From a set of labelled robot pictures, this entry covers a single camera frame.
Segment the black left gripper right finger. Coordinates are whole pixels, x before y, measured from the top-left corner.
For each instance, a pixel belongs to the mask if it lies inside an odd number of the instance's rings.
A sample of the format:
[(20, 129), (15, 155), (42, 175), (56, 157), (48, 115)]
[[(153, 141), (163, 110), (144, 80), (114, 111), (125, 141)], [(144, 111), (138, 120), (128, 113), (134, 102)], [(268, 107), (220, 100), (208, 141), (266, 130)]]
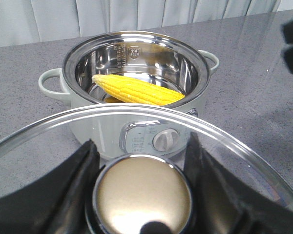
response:
[(259, 194), (218, 163), (197, 138), (184, 173), (194, 200), (194, 234), (293, 234), (293, 212)]

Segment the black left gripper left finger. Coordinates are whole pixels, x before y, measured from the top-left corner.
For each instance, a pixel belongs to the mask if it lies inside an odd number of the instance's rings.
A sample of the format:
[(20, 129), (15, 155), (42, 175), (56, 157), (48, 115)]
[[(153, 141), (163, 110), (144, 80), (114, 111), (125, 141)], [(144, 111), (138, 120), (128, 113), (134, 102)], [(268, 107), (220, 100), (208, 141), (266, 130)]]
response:
[(85, 234), (85, 204), (100, 168), (93, 141), (58, 167), (0, 198), (0, 234)]

